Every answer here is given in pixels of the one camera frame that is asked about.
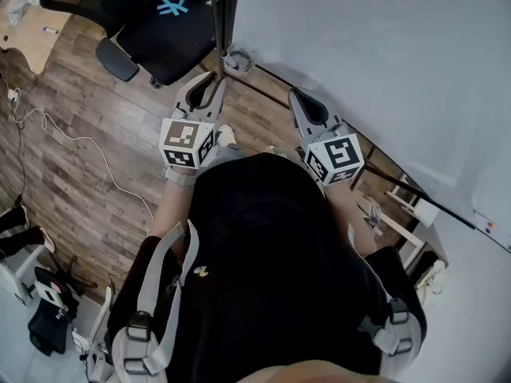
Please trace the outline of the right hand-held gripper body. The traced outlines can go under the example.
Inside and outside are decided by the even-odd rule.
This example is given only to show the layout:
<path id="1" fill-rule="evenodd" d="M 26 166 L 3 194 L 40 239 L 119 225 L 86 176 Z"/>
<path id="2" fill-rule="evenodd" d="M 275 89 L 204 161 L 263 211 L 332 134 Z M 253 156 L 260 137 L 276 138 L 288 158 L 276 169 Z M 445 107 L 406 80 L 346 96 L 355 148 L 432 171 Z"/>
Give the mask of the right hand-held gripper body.
<path id="1" fill-rule="evenodd" d="M 339 116 L 327 120 L 327 126 L 313 125 L 305 116 L 298 116 L 296 128 L 302 137 L 297 152 L 318 184 L 328 187 L 352 180 L 362 170 L 358 138 Z"/>

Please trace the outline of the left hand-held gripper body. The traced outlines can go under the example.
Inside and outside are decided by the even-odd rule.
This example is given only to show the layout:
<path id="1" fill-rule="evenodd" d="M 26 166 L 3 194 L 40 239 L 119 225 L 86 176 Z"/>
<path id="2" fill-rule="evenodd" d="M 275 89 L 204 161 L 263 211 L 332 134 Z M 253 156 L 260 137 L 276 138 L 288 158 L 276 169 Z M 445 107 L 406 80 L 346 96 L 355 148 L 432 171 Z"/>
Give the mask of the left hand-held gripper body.
<path id="1" fill-rule="evenodd" d="M 222 105 L 186 110 L 177 104 L 162 120 L 159 149 L 169 166 L 199 169 L 216 144 Z"/>

